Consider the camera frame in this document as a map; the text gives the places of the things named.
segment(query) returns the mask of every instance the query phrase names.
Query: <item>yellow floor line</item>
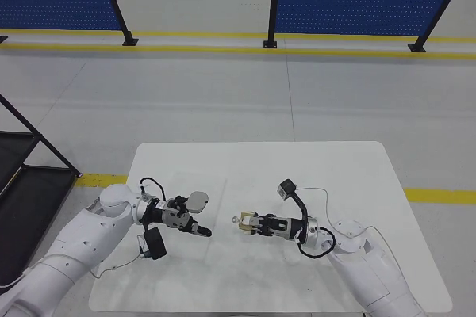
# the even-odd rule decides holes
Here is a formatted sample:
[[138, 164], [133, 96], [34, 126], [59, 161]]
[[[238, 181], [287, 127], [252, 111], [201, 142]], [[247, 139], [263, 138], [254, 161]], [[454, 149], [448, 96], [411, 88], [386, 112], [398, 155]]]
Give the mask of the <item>yellow floor line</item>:
[[112, 184], [125, 184], [127, 175], [84, 174], [78, 178], [76, 187], [107, 187]]
[[404, 189], [412, 203], [476, 204], [475, 190]]
[[[7, 34], [44, 34], [44, 35], [71, 35], [71, 36], [123, 36], [121, 31], [106, 30], [58, 30], [58, 29], [0, 29], [0, 33]], [[134, 36], [171, 36], [171, 37], [215, 37], [215, 38], [253, 38], [266, 39], [266, 32], [162, 32], [162, 31], [132, 31]], [[368, 36], [368, 35], [338, 35], [338, 34], [297, 34], [277, 33], [275, 39], [298, 40], [365, 40], [385, 42], [406, 42], [416, 40], [415, 36]], [[436, 43], [475, 43], [476, 37], [438, 37], [428, 38], [428, 42]]]
[[[76, 187], [107, 187], [125, 184], [127, 175], [84, 174], [78, 178]], [[429, 204], [475, 204], [476, 190], [417, 189], [405, 188], [405, 196], [412, 203]]]
[[222, 46], [121, 46], [108, 44], [0, 44], [0, 50], [43, 50], [71, 52], [207, 52], [228, 54], [260, 55], [317, 55], [317, 56], [358, 56], [358, 57], [394, 57], [406, 59], [467, 59], [476, 60], [476, 53], [427, 52], [412, 53], [400, 51], [366, 51], [366, 50], [328, 50], [313, 48], [243, 48]]

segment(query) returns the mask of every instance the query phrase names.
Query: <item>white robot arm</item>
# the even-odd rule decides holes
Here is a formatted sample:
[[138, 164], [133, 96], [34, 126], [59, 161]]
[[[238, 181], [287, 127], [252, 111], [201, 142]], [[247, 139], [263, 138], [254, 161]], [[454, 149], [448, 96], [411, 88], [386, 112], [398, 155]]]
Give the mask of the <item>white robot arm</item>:
[[133, 193], [127, 185], [104, 189], [91, 206], [62, 229], [46, 255], [0, 296], [0, 317], [51, 316], [72, 285], [104, 261], [133, 224], [145, 228], [148, 250], [140, 248], [142, 258], [157, 259], [166, 254], [159, 229], [148, 229], [151, 223], [211, 236], [211, 230], [199, 226], [190, 215], [206, 206], [205, 193], [166, 201], [165, 197], [161, 200], [148, 195], [143, 186], [141, 189], [142, 193]]
[[[362, 229], [363, 226], [355, 221], [339, 221], [332, 225], [335, 232], [319, 227], [317, 221], [307, 215], [306, 207], [295, 190], [296, 185], [286, 180], [278, 193], [284, 200], [294, 199], [301, 209], [302, 219], [242, 212], [233, 218], [233, 223], [253, 235], [277, 235], [296, 241], [300, 251], [310, 258], [328, 256], [358, 303], [373, 317], [426, 317], [409, 290], [400, 267]], [[307, 254], [301, 246], [323, 252]], [[357, 258], [346, 261], [342, 254], [355, 254]]]

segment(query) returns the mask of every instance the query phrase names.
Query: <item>blue wall panel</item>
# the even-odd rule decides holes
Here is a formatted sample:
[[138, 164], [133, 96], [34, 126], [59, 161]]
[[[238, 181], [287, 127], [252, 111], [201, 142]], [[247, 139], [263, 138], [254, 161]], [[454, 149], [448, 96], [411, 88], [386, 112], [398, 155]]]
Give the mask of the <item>blue wall panel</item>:
[[0, 28], [119, 30], [109, 0], [0, 0]]
[[420, 36], [443, 0], [278, 0], [275, 32]]

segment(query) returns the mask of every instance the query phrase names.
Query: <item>concrete floor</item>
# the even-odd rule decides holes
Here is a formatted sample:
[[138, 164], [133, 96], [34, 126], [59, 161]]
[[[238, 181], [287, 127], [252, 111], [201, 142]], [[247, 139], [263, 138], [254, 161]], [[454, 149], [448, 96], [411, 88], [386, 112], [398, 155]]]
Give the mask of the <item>concrete floor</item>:
[[[476, 61], [5, 51], [0, 92], [84, 173], [127, 174], [145, 142], [377, 140], [404, 187], [476, 189]], [[0, 130], [24, 129], [0, 106]], [[99, 192], [72, 191], [36, 258]], [[453, 299], [441, 316], [476, 317], [476, 207], [412, 206]], [[92, 284], [56, 315], [126, 315], [92, 312]]]

